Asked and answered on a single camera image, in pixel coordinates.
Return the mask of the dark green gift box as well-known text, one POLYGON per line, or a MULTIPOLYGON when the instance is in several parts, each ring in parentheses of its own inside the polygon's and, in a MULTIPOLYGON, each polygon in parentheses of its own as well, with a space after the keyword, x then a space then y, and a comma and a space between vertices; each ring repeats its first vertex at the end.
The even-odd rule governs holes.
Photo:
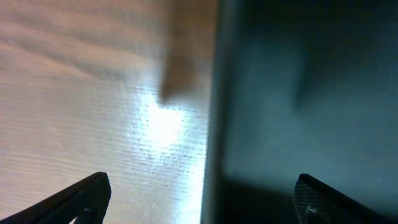
POLYGON ((397 222, 397 2, 220 1, 202 223, 299 223, 308 174, 397 222))

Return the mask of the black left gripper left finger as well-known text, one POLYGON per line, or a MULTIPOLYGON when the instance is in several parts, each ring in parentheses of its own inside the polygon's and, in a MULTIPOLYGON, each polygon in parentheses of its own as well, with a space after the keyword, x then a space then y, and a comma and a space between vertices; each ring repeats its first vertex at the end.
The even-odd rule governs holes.
POLYGON ((105 172, 96 172, 1 224, 102 224, 111 198, 105 172))

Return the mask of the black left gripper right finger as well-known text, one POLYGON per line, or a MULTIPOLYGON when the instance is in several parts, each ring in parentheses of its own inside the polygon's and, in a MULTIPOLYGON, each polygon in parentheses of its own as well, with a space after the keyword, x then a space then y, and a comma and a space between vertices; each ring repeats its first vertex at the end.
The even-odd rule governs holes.
POLYGON ((300 224, 394 223, 308 174, 295 184, 294 207, 300 224))

